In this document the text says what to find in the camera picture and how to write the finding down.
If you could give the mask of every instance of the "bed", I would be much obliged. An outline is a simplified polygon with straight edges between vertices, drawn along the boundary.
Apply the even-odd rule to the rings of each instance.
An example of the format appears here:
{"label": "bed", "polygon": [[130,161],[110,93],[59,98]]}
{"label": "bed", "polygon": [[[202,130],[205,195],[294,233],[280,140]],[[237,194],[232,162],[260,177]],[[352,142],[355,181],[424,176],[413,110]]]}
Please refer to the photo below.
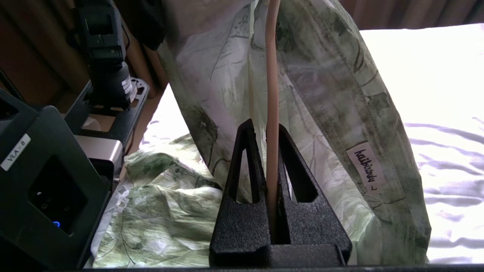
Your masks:
{"label": "bed", "polygon": [[[427,251],[429,263],[484,263],[484,24],[423,30],[365,30],[361,34],[405,124],[422,176],[432,226]],[[133,244],[133,240],[127,243],[125,237],[122,238],[120,247],[125,251],[122,254],[113,250],[118,243],[117,236],[113,235],[116,233],[113,222],[119,222],[119,218],[115,218],[117,212],[125,207],[127,199],[148,203],[147,198],[129,198],[130,191],[136,187],[132,179],[139,185],[156,180],[157,174],[165,175],[156,169],[152,172],[147,164],[171,160],[191,164],[189,168],[202,178],[188,179],[186,188],[173,187],[180,192],[195,187],[219,190],[211,181],[199,153],[193,148],[181,150],[177,146],[179,142],[190,141],[186,135],[189,135],[188,128],[168,86],[140,143],[140,152],[127,158],[127,165],[136,167],[128,171],[130,177],[114,193],[96,232],[91,246],[96,267],[124,266],[123,263],[148,266],[136,259],[143,253],[136,251],[139,245]],[[160,148],[181,150],[183,155],[154,159]],[[172,182],[182,171],[168,170],[172,173]],[[204,215],[216,217],[213,213]],[[151,219],[132,220],[133,224],[141,224]],[[118,226],[121,233],[123,226]],[[138,234],[124,232],[125,236]],[[156,240],[156,233],[147,235]],[[161,244],[171,238],[163,239],[158,244],[152,242],[151,253],[162,252]],[[205,264],[203,256],[207,253],[210,234],[198,243],[189,242],[186,237],[175,240],[189,249],[190,254],[196,252],[196,256],[191,256],[199,261],[196,264]],[[168,263],[155,261],[149,266],[183,265],[187,252],[180,251]]]}

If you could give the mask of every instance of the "brown curtain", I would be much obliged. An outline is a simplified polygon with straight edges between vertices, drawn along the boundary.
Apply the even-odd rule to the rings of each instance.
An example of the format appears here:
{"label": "brown curtain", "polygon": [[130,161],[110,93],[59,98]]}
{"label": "brown curtain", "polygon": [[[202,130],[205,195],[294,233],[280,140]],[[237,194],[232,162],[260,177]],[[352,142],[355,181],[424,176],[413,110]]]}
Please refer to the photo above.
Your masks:
{"label": "brown curtain", "polygon": [[419,29],[484,22],[484,0],[340,0],[358,27]]}
{"label": "brown curtain", "polygon": [[[75,98],[75,94],[79,94],[89,80],[87,67],[81,55],[70,48],[65,41],[67,32],[74,27],[71,14],[73,7],[74,0],[0,1],[0,16],[2,17],[0,23],[4,22],[4,25],[10,26],[15,37],[21,37],[17,41],[17,45],[10,46],[9,52],[0,52],[0,59],[8,54],[16,54],[17,52],[12,52],[16,46],[28,47],[27,51],[39,59],[44,65],[44,69],[50,72],[50,76],[63,85],[63,88],[56,86],[58,88],[56,92],[61,93],[49,94],[51,99],[48,101],[51,104],[52,100],[60,99],[64,92],[73,94],[71,97]],[[162,91],[167,85],[163,68],[156,52],[143,47],[129,30],[125,29],[130,40],[130,46],[126,51],[126,61],[130,66],[131,75],[143,79],[150,85],[149,97],[153,98],[156,96],[157,90]],[[23,63],[25,67],[29,61],[26,60]],[[0,66],[6,70],[7,75],[16,85],[22,85],[22,78],[35,76],[36,73],[43,74],[41,71],[43,69],[40,68],[29,70],[16,67],[14,69],[8,63],[3,62],[0,62]],[[43,81],[38,80],[37,84],[41,85]],[[21,90],[21,93],[26,93],[34,99],[35,95],[32,96],[30,93],[38,93],[38,91]],[[45,103],[45,99],[29,102]]]}

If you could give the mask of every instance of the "tan cable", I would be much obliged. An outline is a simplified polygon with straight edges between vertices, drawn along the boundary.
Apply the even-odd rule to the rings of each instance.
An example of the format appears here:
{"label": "tan cable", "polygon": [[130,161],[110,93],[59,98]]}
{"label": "tan cable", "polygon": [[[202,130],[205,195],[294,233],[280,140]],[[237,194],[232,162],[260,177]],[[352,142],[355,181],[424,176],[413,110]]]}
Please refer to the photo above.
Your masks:
{"label": "tan cable", "polygon": [[277,173],[279,154],[279,86],[277,81],[277,55],[275,28],[280,0],[270,0],[266,20],[266,65],[267,65],[267,211],[271,239],[275,241],[277,214]]}

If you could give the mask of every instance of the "white bedsheet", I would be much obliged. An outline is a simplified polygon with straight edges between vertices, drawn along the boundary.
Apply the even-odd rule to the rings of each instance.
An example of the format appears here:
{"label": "white bedsheet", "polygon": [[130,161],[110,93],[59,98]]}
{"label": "white bedsheet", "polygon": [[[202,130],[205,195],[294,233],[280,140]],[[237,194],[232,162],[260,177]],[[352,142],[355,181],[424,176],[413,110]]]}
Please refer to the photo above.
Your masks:
{"label": "white bedsheet", "polygon": [[[430,262],[484,263],[484,24],[361,33],[422,175]],[[140,149],[187,133],[168,86]]]}

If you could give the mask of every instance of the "fabric label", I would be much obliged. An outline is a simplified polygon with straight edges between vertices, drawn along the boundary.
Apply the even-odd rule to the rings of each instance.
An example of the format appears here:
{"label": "fabric label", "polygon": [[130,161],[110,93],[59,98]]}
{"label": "fabric label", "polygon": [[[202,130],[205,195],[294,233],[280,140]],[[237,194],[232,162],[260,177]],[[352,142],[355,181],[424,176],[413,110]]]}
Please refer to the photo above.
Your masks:
{"label": "fabric label", "polygon": [[10,167],[14,164],[14,162],[18,159],[22,151],[27,147],[30,143],[30,137],[27,134],[24,134],[22,138],[18,141],[15,145],[14,149],[10,151],[8,156],[3,160],[2,164],[0,165],[3,170],[8,171]]}
{"label": "fabric label", "polygon": [[346,151],[349,159],[358,170],[368,193],[381,193],[385,177],[375,153],[368,142],[359,144]]}

